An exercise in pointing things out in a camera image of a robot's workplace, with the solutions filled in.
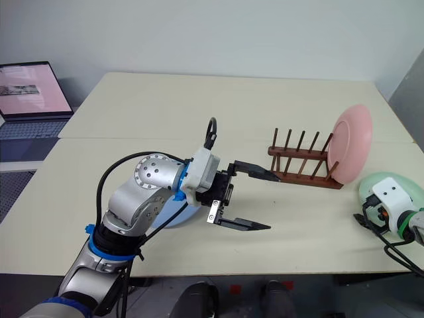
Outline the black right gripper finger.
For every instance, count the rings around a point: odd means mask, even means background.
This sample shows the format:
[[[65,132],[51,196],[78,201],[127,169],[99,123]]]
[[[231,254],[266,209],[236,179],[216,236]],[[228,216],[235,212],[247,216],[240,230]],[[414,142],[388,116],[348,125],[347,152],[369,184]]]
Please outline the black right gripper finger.
[[[369,231],[372,231],[374,234],[377,233],[377,229],[375,228],[374,223],[372,223],[367,217],[365,217],[364,215],[361,215],[359,213],[355,213],[353,215],[355,221],[361,226],[364,227],[366,229],[368,229]]]

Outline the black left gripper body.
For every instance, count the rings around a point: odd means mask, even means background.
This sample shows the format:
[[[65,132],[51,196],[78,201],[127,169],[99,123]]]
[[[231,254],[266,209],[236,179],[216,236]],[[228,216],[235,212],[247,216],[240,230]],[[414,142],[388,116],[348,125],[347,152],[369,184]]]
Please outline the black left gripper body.
[[[196,192],[196,200],[202,206],[206,207],[212,207],[214,201],[220,201],[228,205],[231,198],[231,194],[228,194],[228,192],[231,193],[234,188],[231,184],[231,180],[234,176],[234,173],[226,170],[217,171],[211,187],[203,193]]]

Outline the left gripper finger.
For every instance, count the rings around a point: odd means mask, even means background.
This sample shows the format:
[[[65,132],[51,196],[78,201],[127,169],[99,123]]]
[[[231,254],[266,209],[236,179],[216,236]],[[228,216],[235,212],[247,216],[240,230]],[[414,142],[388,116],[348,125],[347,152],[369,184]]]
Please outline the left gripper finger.
[[[280,178],[265,168],[251,164],[248,162],[242,162],[235,160],[233,163],[229,164],[228,174],[236,176],[237,172],[242,172],[247,174],[251,178],[266,180],[270,182],[280,182]]]
[[[223,217],[223,211],[223,203],[219,200],[213,200],[207,216],[207,222],[238,231],[262,231],[271,229],[271,226],[264,225],[262,223],[257,223],[254,221],[249,221],[246,219],[226,219]]]

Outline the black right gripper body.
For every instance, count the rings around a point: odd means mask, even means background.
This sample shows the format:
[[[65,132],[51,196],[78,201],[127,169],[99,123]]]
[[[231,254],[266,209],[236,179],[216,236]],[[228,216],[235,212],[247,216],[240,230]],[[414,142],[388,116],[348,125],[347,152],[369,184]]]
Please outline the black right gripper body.
[[[375,194],[368,196],[362,205],[364,226],[375,235],[384,235],[389,231],[389,217],[382,202]]]

